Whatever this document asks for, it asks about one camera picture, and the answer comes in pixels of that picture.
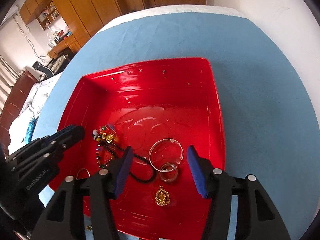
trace gold pendant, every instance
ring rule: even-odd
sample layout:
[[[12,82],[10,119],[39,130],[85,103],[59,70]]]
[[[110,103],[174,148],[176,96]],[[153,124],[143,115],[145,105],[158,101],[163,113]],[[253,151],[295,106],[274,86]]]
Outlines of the gold pendant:
[[[155,198],[156,198],[156,203],[159,206],[165,206],[170,204],[170,194],[169,192],[164,190],[162,186],[160,186],[160,189],[157,191]]]

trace blue gripper pad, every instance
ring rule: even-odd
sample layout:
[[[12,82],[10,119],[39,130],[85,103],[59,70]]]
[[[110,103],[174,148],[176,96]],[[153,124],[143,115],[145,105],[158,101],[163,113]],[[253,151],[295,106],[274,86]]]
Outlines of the blue gripper pad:
[[[207,198],[208,191],[206,188],[205,176],[201,170],[200,164],[198,162],[199,156],[193,145],[189,146],[187,149],[187,161],[189,163],[193,180],[196,184],[198,193],[203,197]]]
[[[128,147],[122,156],[123,163],[120,168],[120,171],[117,175],[116,179],[116,188],[115,188],[115,196],[118,196],[123,192],[125,182],[127,181],[127,177],[129,175],[131,163],[133,160],[133,151],[131,147]]]

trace blue table surface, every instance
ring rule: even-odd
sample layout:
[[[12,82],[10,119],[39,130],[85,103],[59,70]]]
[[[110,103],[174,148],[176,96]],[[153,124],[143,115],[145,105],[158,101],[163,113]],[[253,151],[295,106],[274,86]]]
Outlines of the blue table surface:
[[[245,18],[175,13],[133,20],[96,34],[52,90],[33,138],[57,131],[81,76],[174,57],[210,61],[223,113],[226,171],[242,178],[255,174],[292,240],[298,239],[310,225],[319,200],[319,126],[292,65],[270,38]],[[46,189],[41,198],[48,201],[51,195]],[[229,239],[234,236],[235,224],[233,208]]]

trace red box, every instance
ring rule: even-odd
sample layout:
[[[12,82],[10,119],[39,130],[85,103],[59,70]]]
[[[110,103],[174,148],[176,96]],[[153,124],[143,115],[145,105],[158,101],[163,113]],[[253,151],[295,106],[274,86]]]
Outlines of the red box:
[[[53,190],[81,168],[91,174],[99,170],[91,133],[106,123],[116,127],[121,147],[130,145],[138,155],[148,157],[156,141],[174,138],[185,154],[194,145],[214,167],[225,168],[221,109],[211,66],[204,58],[146,61],[83,76],[58,130],[82,125],[86,135],[65,152],[60,174],[50,183]],[[141,178],[152,174],[149,165],[135,158],[131,172]],[[167,206],[156,205],[160,185],[170,194]],[[90,215],[88,199],[84,202],[85,213]],[[124,192],[110,205],[119,231],[144,239],[184,240],[201,238],[210,202],[198,194],[185,155],[173,183],[163,182],[159,174],[148,184],[129,176]]]

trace silver screw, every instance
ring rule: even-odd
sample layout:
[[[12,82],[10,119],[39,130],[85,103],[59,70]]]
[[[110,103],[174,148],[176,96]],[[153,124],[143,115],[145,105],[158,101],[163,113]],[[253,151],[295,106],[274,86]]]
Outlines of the silver screw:
[[[102,170],[99,171],[99,174],[100,174],[100,175],[107,175],[108,172],[109,172],[109,171],[108,171],[107,169],[102,169]]]
[[[214,169],[213,169],[213,173],[214,173],[214,174],[217,174],[217,175],[220,175],[220,174],[222,173],[222,170],[219,169],[219,168],[214,168]]]
[[[71,181],[73,181],[73,177],[72,176],[66,176],[65,181],[66,182],[71,182]]]
[[[254,176],[252,174],[248,175],[248,180],[255,181],[256,179],[257,179],[256,176]]]

